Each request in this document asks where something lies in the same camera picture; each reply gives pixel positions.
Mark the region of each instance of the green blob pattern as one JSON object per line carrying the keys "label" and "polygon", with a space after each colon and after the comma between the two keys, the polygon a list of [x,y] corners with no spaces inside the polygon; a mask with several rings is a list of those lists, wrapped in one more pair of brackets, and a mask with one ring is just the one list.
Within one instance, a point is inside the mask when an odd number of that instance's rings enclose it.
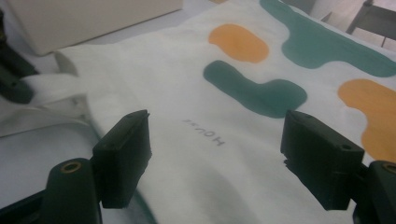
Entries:
{"label": "green blob pattern", "polygon": [[328,30],[277,0],[260,3],[289,28],[290,37],[282,50],[297,65],[313,69],[331,61],[343,61],[375,77],[396,75],[396,62],[377,51]]}
{"label": "green blob pattern", "polygon": [[273,119],[285,118],[289,109],[295,110],[307,99],[304,89],[290,81],[276,79],[258,84],[223,61],[208,65],[204,77],[245,108]]}

